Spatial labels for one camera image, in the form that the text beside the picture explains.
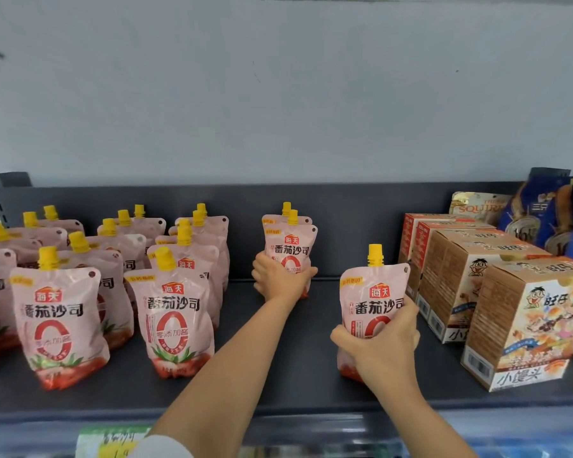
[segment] cardboard box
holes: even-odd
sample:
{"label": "cardboard box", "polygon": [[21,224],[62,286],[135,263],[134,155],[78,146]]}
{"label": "cardboard box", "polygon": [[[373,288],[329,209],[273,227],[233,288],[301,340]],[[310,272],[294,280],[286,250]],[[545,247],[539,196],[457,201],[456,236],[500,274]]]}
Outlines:
{"label": "cardboard box", "polygon": [[461,363],[490,392],[561,378],[573,353],[573,259],[489,267]]}
{"label": "cardboard box", "polygon": [[434,230],[493,230],[493,232],[498,232],[495,227],[488,223],[471,222],[471,219],[469,220],[469,222],[463,222],[462,220],[450,220],[445,222],[420,220],[418,222],[410,262],[411,273],[409,274],[405,291],[414,302],[416,302],[416,297],[418,296],[418,287],[420,285],[420,279],[422,278],[422,269],[425,265],[425,255],[427,253],[429,238]]}
{"label": "cardboard box", "polygon": [[443,343],[464,342],[490,265],[551,254],[502,231],[436,230],[416,303]]}
{"label": "cardboard box", "polygon": [[470,215],[456,214],[405,214],[403,231],[401,232],[401,245],[399,246],[399,260],[397,263],[409,262],[414,249],[416,229],[420,220],[432,220],[434,222],[473,222]]}

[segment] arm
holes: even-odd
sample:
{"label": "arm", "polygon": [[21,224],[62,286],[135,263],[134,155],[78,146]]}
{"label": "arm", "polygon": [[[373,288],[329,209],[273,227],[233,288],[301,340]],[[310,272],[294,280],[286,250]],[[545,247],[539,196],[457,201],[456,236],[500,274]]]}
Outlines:
{"label": "arm", "polygon": [[380,334],[358,339],[343,325],[331,333],[337,346],[352,355],[359,375],[378,397],[414,458],[473,458],[477,454],[424,400],[416,380],[414,350],[418,307],[405,306]]}
{"label": "arm", "polygon": [[206,363],[150,434],[182,443],[195,458],[236,456],[261,395],[282,329],[316,268],[289,274],[264,253],[252,276],[266,303]]}

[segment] left hand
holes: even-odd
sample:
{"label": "left hand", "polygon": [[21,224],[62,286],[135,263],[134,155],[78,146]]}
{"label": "left hand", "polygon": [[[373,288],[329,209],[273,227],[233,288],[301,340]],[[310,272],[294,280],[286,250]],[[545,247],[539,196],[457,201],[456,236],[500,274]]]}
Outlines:
{"label": "left hand", "polygon": [[255,289],[265,297],[266,302],[282,298],[293,306],[304,292],[308,280],[318,272],[316,267],[310,267],[301,273],[289,273],[265,252],[257,254],[252,266],[252,277],[256,281]]}

